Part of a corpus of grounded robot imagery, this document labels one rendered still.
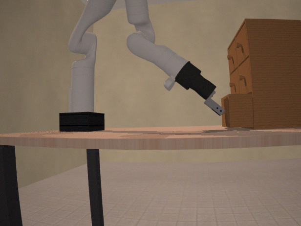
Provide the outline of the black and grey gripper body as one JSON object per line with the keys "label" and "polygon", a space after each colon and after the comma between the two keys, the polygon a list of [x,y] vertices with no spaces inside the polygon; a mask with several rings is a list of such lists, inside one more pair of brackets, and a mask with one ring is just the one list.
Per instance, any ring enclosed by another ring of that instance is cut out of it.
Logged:
{"label": "black and grey gripper body", "polygon": [[177,82],[186,90],[191,88],[196,91],[206,100],[216,88],[213,83],[201,75],[201,70],[176,53],[166,62],[163,71],[169,76],[164,82],[164,87],[168,91]]}

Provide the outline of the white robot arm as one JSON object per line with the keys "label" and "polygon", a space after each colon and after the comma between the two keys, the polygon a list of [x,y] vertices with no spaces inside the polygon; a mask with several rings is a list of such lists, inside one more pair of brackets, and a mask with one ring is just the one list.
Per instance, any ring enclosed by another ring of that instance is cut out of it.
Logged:
{"label": "white robot arm", "polygon": [[[88,0],[68,43],[71,52],[85,54],[85,58],[72,63],[69,113],[94,113],[94,69],[97,36],[86,30],[106,16],[117,0]],[[165,45],[156,45],[155,33],[149,19],[147,0],[125,0],[127,18],[136,32],[127,38],[128,49],[136,56],[154,63],[163,70],[175,54]]]}

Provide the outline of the brown wooden chest of drawers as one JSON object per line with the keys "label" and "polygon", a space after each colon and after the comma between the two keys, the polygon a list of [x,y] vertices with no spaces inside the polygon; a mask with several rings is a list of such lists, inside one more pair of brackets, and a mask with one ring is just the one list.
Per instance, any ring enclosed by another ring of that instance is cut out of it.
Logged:
{"label": "brown wooden chest of drawers", "polygon": [[253,127],[301,127],[301,21],[245,19],[252,89]]}

